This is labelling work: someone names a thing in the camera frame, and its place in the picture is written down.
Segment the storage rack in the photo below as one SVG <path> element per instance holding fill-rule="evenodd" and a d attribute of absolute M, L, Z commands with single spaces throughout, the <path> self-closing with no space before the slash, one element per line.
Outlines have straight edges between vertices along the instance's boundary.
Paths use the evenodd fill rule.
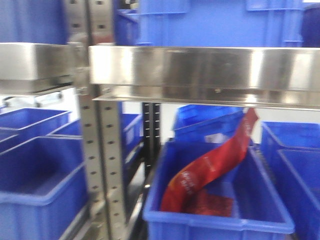
<path fill-rule="evenodd" d="M 61 240 L 146 239 L 139 220 L 160 150 L 160 103 L 320 108 L 318 48 L 135 47 L 108 43 L 91 46 L 88 53 L 89 45 L 113 41 L 113 26 L 108 24 L 112 23 L 112 3 L 66 0 L 65 5 L 72 33 L 68 46 L 0 44 L 1 54 L 10 49 L 0 58 L 0 94 L 38 96 L 72 84 L 76 87 L 90 203 Z M 132 172 L 144 159 L 146 179 L 133 210 L 126 208 L 118 101 L 143 102 L 144 147 Z"/>

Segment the blue plastic bin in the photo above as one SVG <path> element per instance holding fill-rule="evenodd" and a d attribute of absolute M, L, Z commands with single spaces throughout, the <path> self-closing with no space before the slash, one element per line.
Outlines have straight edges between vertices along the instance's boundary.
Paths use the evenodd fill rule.
<path fill-rule="evenodd" d="M 140 0 L 138 24 L 128 13 L 135 29 L 126 27 L 138 34 L 124 35 L 143 46 L 300 47 L 303 9 L 302 0 Z"/>
<path fill-rule="evenodd" d="M 243 118 L 242 107 L 186 105 L 179 107 L 173 125 L 179 142 L 224 143 Z"/>
<path fill-rule="evenodd" d="M 18 145 L 17 137 L 18 135 L 0 132 L 0 153 Z"/>
<path fill-rule="evenodd" d="M 320 152 L 280 150 L 272 170 L 299 240 L 320 239 Z"/>
<path fill-rule="evenodd" d="M 320 47 L 320 3 L 311 4 L 305 8 L 303 14 L 301 35 L 303 47 Z"/>
<path fill-rule="evenodd" d="M 62 0 L 1 0 L 0 42 L 67 44 Z"/>
<path fill-rule="evenodd" d="M 21 108 L 0 114 L 0 133 L 18 135 L 17 143 L 45 136 L 69 121 L 69 111 Z"/>
<path fill-rule="evenodd" d="M 135 45 L 138 38 L 139 16 L 136 9 L 119 9 L 116 12 L 116 43 L 117 45 Z"/>
<path fill-rule="evenodd" d="M 261 123 L 260 150 L 273 168 L 277 162 L 277 150 L 320 151 L 320 125 L 302 122 Z"/>
<path fill-rule="evenodd" d="M 53 137 L 82 138 L 80 120 L 69 122 L 48 134 Z"/>
<path fill-rule="evenodd" d="M 81 140 L 37 137 L 0 154 L 1 240 L 58 240 L 87 201 Z"/>
<path fill-rule="evenodd" d="M 283 240 L 294 224 L 254 150 L 235 169 L 209 183 L 209 193 L 233 199 L 231 217 L 159 211 L 174 175 L 213 148 L 211 143 L 169 142 L 162 150 L 143 210 L 149 240 Z"/>
<path fill-rule="evenodd" d="M 122 114 L 122 157 L 125 159 L 142 140 L 142 116 L 140 114 Z"/>

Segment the reflective metal surface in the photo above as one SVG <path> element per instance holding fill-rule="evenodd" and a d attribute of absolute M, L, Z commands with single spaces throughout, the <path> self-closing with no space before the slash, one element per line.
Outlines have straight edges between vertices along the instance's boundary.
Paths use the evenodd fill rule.
<path fill-rule="evenodd" d="M 93 44 L 114 42 L 112 0 L 88 0 Z"/>
<path fill-rule="evenodd" d="M 320 48 L 91 46 L 98 100 L 318 109 Z"/>
<path fill-rule="evenodd" d="M 0 43 L 0 94 L 30 95 L 73 81 L 68 45 Z"/>
<path fill-rule="evenodd" d="M 89 211 L 91 223 L 79 239 L 109 240 L 109 209 L 106 203 L 106 183 L 104 181 L 101 139 L 99 134 L 99 111 L 93 102 L 97 86 L 89 83 L 89 68 L 86 66 L 85 48 L 81 44 L 72 45 L 75 59 L 74 85 L 78 92 L 78 105 L 85 153 L 85 172 L 89 192 Z"/>
<path fill-rule="evenodd" d="M 88 0 L 63 0 L 69 29 L 69 42 L 89 45 Z"/>
<path fill-rule="evenodd" d="M 207 87 L 110 86 L 98 101 L 145 101 L 320 110 L 320 93 Z"/>
<path fill-rule="evenodd" d="M 91 46 L 93 84 L 320 92 L 320 48 Z"/>
<path fill-rule="evenodd" d="M 121 143 L 121 109 L 116 101 L 99 102 L 106 200 L 111 240 L 123 239 L 127 225 L 126 189 Z"/>

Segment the red plastic bag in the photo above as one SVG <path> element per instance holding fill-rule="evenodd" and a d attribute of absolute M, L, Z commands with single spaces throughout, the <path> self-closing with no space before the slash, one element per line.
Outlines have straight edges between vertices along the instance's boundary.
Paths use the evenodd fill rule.
<path fill-rule="evenodd" d="M 194 194 L 236 167 L 247 154 L 252 129 L 257 120 L 255 110 L 250 108 L 233 137 L 179 171 L 164 192 L 160 210 L 183 212 L 186 203 Z"/>
<path fill-rule="evenodd" d="M 231 217 L 234 200 L 225 196 L 208 194 L 201 189 L 186 204 L 183 213 Z"/>

